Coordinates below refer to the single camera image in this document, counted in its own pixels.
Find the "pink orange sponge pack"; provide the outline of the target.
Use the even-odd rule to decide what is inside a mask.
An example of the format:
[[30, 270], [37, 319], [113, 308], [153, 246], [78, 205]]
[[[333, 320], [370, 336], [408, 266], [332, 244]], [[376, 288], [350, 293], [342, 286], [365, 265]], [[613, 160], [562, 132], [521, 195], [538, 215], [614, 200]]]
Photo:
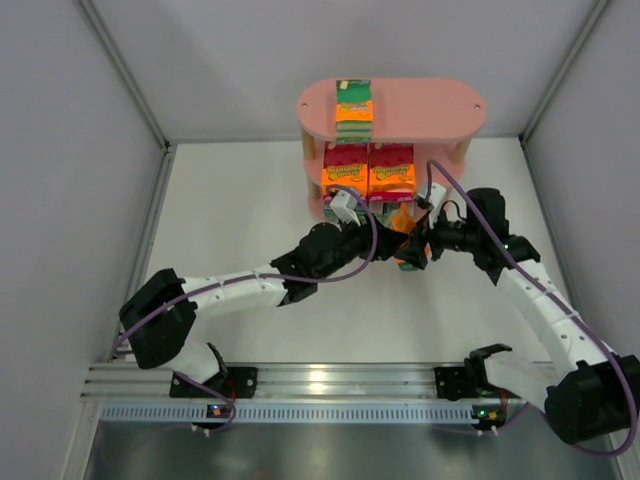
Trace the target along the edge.
[[369, 151], [370, 202], [403, 203], [416, 191], [414, 146], [409, 143], [374, 143]]
[[323, 199], [330, 197], [331, 185], [354, 189], [362, 198], [368, 193], [368, 146], [327, 142], [321, 171]]

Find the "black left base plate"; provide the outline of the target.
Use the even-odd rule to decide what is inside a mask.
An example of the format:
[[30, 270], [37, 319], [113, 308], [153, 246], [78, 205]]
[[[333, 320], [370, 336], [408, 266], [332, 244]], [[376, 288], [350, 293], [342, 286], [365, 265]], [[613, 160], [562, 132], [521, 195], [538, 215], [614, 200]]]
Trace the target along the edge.
[[196, 381], [191, 377], [174, 372], [171, 379], [169, 397], [176, 399], [193, 399], [211, 397], [209, 390], [232, 399], [251, 399], [254, 397], [258, 383], [256, 367], [228, 367], [212, 379]]

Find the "green orange sponge pack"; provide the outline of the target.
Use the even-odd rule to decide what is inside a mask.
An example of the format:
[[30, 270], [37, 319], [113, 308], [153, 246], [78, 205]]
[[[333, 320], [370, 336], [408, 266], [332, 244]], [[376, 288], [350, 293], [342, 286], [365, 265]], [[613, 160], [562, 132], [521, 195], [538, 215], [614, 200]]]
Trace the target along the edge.
[[335, 130], [338, 144], [366, 144], [373, 136], [374, 103], [369, 79], [338, 79]]

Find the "aluminium mounting rail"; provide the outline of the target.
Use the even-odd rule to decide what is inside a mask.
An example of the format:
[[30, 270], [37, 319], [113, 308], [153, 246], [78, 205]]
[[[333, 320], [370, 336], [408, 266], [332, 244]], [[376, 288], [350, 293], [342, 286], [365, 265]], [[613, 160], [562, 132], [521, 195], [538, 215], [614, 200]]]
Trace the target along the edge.
[[128, 362], [90, 367], [80, 398], [104, 421], [182, 422], [213, 427], [245, 424], [436, 424], [491, 430], [511, 420], [524, 399], [519, 385], [504, 394], [437, 397], [433, 369], [458, 364], [235, 364], [256, 367], [251, 399], [220, 394], [169, 397], [173, 372]]

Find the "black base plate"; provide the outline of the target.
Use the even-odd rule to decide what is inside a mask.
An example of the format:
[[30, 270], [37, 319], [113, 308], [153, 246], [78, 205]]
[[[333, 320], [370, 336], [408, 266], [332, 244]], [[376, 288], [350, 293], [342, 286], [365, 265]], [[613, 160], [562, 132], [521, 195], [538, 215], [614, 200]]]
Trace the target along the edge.
[[477, 397], [477, 391], [465, 367], [439, 366], [433, 372], [439, 399], [458, 401]]
[[251, 399], [254, 397], [258, 383], [256, 367], [228, 367], [212, 379], [196, 381], [191, 377], [174, 372], [171, 379], [169, 397], [176, 399], [193, 399], [211, 397], [209, 390], [232, 399]]

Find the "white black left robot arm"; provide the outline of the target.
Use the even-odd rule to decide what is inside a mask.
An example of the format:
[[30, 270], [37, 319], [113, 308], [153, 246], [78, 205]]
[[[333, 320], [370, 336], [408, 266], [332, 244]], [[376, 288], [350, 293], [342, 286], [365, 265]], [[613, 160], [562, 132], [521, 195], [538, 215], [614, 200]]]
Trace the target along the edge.
[[254, 270], [207, 278], [160, 270], [121, 307], [124, 337], [140, 369], [168, 368], [218, 390], [229, 373], [217, 347], [205, 339], [205, 325], [232, 312], [298, 303], [357, 258], [388, 260], [407, 238], [379, 221], [323, 222], [293, 250]]

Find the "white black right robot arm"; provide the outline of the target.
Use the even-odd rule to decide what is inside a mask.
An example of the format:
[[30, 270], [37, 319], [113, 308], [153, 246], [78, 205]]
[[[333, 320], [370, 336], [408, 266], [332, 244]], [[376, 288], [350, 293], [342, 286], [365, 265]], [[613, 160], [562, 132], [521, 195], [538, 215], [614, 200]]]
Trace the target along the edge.
[[423, 269], [447, 250], [471, 254], [474, 264], [520, 312], [552, 363], [542, 367], [504, 344], [478, 348], [464, 361], [474, 387], [503, 388], [525, 400], [569, 445], [620, 430], [635, 434], [637, 357], [619, 356], [587, 332], [578, 312], [550, 279], [537, 250], [526, 238], [511, 233], [499, 190], [468, 191], [466, 216], [456, 221], [447, 217], [445, 196], [439, 184], [416, 194], [425, 214], [399, 258]]

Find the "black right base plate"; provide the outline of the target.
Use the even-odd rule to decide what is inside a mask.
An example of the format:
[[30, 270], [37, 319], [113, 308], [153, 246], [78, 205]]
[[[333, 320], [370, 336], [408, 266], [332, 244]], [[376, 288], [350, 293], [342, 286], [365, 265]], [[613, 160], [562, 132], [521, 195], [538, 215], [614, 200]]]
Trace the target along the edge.
[[458, 401], [477, 397], [477, 391], [465, 367], [439, 366], [433, 372], [439, 399]]

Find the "pink three-tier shelf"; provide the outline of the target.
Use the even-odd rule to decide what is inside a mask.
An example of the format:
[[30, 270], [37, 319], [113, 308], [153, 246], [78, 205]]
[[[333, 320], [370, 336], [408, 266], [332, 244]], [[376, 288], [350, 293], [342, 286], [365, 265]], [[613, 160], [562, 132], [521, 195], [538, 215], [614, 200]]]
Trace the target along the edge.
[[[337, 90], [346, 82], [328, 78], [308, 86], [297, 101], [311, 215], [325, 219], [322, 170], [336, 146]], [[371, 79], [373, 145], [414, 146], [416, 182], [426, 181], [426, 162], [441, 163], [455, 179], [465, 171], [471, 140], [483, 126], [487, 107], [471, 86], [449, 78]]]

